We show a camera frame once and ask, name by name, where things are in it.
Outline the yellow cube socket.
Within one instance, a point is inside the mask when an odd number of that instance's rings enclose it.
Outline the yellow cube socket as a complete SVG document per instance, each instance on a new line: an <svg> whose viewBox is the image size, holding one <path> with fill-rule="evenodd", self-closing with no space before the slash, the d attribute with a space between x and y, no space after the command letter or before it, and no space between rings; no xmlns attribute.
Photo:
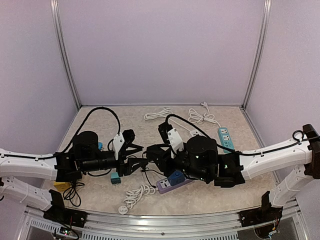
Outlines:
<svg viewBox="0 0 320 240"><path fill-rule="evenodd" d="M71 184L69 182L54 181L53 186L57 189L58 192L64 192L71 187Z"/></svg>

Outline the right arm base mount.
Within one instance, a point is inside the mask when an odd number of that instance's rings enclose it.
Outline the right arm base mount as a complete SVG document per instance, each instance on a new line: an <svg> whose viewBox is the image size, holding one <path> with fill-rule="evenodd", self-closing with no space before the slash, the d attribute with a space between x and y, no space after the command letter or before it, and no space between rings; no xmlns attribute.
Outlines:
<svg viewBox="0 0 320 240"><path fill-rule="evenodd" d="M239 212L242 227L249 227L262 223L267 223L282 218L283 208L271 207L262 209L261 207Z"/></svg>

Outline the light blue charger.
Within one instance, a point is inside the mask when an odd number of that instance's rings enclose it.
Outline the light blue charger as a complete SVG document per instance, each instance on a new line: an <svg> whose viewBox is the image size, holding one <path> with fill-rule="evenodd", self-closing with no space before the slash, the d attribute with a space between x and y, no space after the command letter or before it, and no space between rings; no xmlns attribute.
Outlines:
<svg viewBox="0 0 320 240"><path fill-rule="evenodd" d="M98 142L98 149L101 151L104 149L102 142Z"/></svg>

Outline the white power strip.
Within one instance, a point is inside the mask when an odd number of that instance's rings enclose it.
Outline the white power strip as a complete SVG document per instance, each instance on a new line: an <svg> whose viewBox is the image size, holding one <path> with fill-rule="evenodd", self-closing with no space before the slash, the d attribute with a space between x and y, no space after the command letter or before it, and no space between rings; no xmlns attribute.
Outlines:
<svg viewBox="0 0 320 240"><path fill-rule="evenodd" d="M149 113L146 113L144 115L144 120L145 121L153 121L153 120L156 120L156 119L160 119L160 118L163 118L165 119L167 117L167 115L170 115L170 114L173 114L173 111L169 108L169 107L165 107L163 108L163 110L159 111L159 112L149 112ZM188 129L187 127L185 127L184 125L176 122L175 120L171 119L170 120L176 127L179 126L181 128L183 128L184 130L188 131L189 134L191 136L194 136L196 134L199 134L199 132L196 130L196 129Z"/></svg>

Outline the black charger with cable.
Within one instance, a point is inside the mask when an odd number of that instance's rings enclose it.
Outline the black charger with cable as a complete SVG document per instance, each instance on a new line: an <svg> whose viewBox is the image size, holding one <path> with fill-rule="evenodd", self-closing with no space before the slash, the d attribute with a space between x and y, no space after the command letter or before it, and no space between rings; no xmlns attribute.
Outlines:
<svg viewBox="0 0 320 240"><path fill-rule="evenodd" d="M154 188L154 189L157 190L158 187L157 187L156 185L154 185L154 184L151 183L151 181L150 181L150 179L149 179L149 177L148 177L148 173L156 173L156 174L158 174L158 175L161 175L161 173L158 172L158 171L156 171L156 170L154 170L154 169L150 169L150 168L148 168L147 166L142 167L141 172L145 174L145 178L146 178L147 182L149 183L149 185L150 185L152 188Z"/></svg>

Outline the purple power strip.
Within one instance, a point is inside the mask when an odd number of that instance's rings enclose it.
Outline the purple power strip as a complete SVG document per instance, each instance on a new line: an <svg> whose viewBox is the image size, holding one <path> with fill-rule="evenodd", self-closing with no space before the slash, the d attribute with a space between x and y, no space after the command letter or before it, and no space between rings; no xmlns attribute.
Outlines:
<svg viewBox="0 0 320 240"><path fill-rule="evenodd" d="M177 184L172 185L174 181L164 178L156 182L156 187L152 187L147 184L141 184L137 189L129 190L125 192L123 205L118 207L118 213L126 215L143 197L152 196L156 193L165 194L175 189L183 187L193 182L191 179L184 179L178 181Z"/></svg>

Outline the blue cube socket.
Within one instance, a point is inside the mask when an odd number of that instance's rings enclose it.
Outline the blue cube socket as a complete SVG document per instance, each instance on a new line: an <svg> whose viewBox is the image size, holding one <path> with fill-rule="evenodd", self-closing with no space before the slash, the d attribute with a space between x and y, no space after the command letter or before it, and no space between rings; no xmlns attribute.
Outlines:
<svg viewBox="0 0 320 240"><path fill-rule="evenodd" d="M180 183L183 183L186 180L186 178L181 171L176 170L170 176L167 177L167 180L171 186L176 186Z"/></svg>

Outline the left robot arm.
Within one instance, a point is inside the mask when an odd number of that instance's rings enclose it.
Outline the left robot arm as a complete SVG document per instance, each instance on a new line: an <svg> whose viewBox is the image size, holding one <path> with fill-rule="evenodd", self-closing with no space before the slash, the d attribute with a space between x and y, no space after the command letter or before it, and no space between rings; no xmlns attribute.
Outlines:
<svg viewBox="0 0 320 240"><path fill-rule="evenodd" d="M129 176L148 164L146 158L133 155L143 150L133 143L135 133L125 130L112 140L111 150L99 149L98 135L83 131L75 135L67 152L47 155L19 155L0 151L0 193L27 204L30 207L50 213L63 223L70 218L70 211L64 205L60 192L45 190L29 185L18 177L31 177L55 182L76 182L84 174L115 170L120 177Z"/></svg>

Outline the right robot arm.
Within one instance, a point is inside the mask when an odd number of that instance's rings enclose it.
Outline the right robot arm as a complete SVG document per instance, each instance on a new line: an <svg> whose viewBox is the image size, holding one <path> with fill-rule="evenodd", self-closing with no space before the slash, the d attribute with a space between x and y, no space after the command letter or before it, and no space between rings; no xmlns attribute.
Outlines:
<svg viewBox="0 0 320 240"><path fill-rule="evenodd" d="M166 176L180 171L187 179L216 187L232 188L260 175L294 166L293 171L266 194L266 202L256 210L256 218L266 222L304 186L320 178L320 136L312 125L304 125L286 141L268 147L219 154L221 146L204 132L183 142L176 128L162 124L163 144L147 147L146 158Z"/></svg>

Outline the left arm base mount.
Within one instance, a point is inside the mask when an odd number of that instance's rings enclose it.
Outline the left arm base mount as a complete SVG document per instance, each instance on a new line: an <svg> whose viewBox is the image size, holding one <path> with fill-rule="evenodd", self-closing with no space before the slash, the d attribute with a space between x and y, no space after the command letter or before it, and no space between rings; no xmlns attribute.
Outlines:
<svg viewBox="0 0 320 240"><path fill-rule="evenodd" d="M87 221L88 213L71 208L50 208L47 211L43 211L43 217L61 225L83 228Z"/></svg>

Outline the teal charger with cable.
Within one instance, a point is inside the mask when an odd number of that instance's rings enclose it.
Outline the teal charger with cable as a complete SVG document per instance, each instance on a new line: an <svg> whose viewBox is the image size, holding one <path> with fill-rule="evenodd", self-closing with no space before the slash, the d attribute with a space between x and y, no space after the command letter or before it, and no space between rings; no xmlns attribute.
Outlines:
<svg viewBox="0 0 320 240"><path fill-rule="evenodd" d="M121 184L121 178L117 172L112 172L110 174L110 182L112 185L118 185Z"/></svg>

